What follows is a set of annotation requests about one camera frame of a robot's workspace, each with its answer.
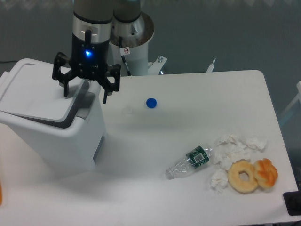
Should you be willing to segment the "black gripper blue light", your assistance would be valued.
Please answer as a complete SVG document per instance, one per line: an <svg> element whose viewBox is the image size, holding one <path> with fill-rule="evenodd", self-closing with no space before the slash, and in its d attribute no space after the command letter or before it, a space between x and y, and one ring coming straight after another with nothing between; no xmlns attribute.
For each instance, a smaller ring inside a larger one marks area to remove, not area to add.
<svg viewBox="0 0 301 226"><path fill-rule="evenodd" d="M92 30L84 32L84 39L72 36L71 58L58 52L53 63L52 79L63 87L63 95L69 94L69 82L76 77L96 80L104 90L103 104L107 96L120 89L121 65L107 65L109 42L92 42ZM69 64L70 70L62 73L61 67Z"/></svg>

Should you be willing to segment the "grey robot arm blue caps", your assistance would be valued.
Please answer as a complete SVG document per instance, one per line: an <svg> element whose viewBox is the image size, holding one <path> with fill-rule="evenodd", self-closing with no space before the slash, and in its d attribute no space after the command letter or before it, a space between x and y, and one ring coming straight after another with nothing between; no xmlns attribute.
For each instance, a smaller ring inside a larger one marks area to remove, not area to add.
<svg viewBox="0 0 301 226"><path fill-rule="evenodd" d="M58 52L53 80L69 94L69 81L76 77L97 81L104 89L103 102L120 88L121 65L108 65L107 55L114 19L130 23L141 15L138 0L76 0L73 9L71 57Z"/></svg>

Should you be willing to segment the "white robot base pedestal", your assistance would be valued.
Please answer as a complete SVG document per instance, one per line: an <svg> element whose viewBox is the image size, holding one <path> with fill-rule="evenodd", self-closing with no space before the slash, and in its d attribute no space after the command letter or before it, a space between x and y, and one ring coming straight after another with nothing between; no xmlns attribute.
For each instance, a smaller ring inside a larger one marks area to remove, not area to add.
<svg viewBox="0 0 301 226"><path fill-rule="evenodd" d="M130 23L113 19L110 45L113 63L121 65L121 76L148 74L148 45L153 35L153 20L144 12Z"/></svg>

